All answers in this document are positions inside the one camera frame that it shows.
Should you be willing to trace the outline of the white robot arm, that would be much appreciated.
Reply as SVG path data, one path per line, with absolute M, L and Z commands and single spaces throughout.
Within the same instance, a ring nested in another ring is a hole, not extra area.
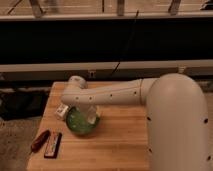
M 85 84 L 71 77 L 61 101 L 146 107 L 150 171 L 213 171 L 207 101 L 192 78 L 170 73 L 97 88 Z

